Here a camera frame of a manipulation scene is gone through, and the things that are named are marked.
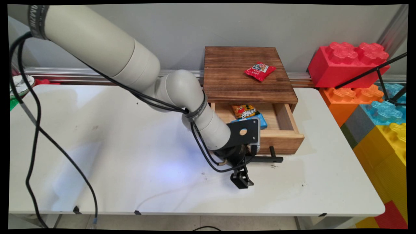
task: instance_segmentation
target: gray wall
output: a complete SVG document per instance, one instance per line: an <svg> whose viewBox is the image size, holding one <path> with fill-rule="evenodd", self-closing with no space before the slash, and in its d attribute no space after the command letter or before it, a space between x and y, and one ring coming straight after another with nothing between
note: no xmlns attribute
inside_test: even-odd
<svg viewBox="0 0 416 234"><path fill-rule="evenodd" d="M288 72L305 72L319 46L376 42L400 5L122 4L90 5L160 60L162 69L203 70L205 46L276 47ZM20 34L28 27L9 17ZM27 42L26 66L84 67L52 42Z"/></svg>
<svg viewBox="0 0 416 234"><path fill-rule="evenodd" d="M391 58L397 57L403 53L407 52L407 38L403 42L403 44L397 49L394 55ZM407 57L400 59L392 64L390 64L390 68L387 70L386 75L406 75L407 69Z"/></svg>

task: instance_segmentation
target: white table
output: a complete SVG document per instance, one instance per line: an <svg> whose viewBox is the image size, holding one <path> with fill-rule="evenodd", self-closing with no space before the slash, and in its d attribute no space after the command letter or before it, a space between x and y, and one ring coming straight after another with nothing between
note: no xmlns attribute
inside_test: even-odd
<svg viewBox="0 0 416 234"><path fill-rule="evenodd" d="M280 164L250 163L254 186L249 189L237 189L231 172L209 167L180 113L157 112L116 86L38 85L34 90L42 104L41 126L89 178L99 214L327 213L315 228L339 228L357 220L352 217L384 213L317 90L295 89L299 102L293 115L305 135L297 153ZM33 97L24 101L36 116ZM9 213L34 213L25 187L34 131L16 106L10 112ZM81 176L41 134L30 183L41 213L72 214L75 206L94 213Z"/></svg>

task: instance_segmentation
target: hole in bracket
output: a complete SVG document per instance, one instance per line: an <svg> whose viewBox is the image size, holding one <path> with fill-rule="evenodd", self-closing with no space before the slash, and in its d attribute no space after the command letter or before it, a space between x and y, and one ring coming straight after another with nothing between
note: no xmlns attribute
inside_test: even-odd
<svg viewBox="0 0 416 234"><path fill-rule="evenodd" d="M243 129L240 130L240 135L241 136L244 136L246 133L247 133L247 129L246 128L243 128Z"/></svg>

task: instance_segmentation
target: snack package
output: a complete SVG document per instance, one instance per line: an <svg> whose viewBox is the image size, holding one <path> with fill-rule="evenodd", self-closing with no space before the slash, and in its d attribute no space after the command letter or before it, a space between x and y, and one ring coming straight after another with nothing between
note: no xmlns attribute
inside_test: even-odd
<svg viewBox="0 0 416 234"><path fill-rule="evenodd" d="M261 62L257 62L253 67L246 70L245 73L256 78L259 81L263 81L270 73L276 70L275 67L267 66Z"/></svg>
<svg viewBox="0 0 416 234"><path fill-rule="evenodd" d="M237 119L244 119L260 114L252 105L231 106Z"/></svg>
<svg viewBox="0 0 416 234"><path fill-rule="evenodd" d="M243 121L243 120L249 120L252 118L258 117L260 119L260 130L266 129L267 128L267 123L266 120L264 119L263 115L260 113L258 115L252 116L252 117L247 117L245 119L238 119L238 120L233 120L231 121L232 123L237 122L237 121Z"/></svg>

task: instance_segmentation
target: red snack bag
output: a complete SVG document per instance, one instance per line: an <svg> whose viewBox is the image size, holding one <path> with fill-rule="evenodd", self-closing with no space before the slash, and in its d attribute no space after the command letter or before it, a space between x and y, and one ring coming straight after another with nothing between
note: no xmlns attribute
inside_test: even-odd
<svg viewBox="0 0 416 234"><path fill-rule="evenodd" d="M263 81L274 70L276 70L275 67L267 66L266 64L257 62L253 67L246 70L245 73L258 79L259 81Z"/></svg>

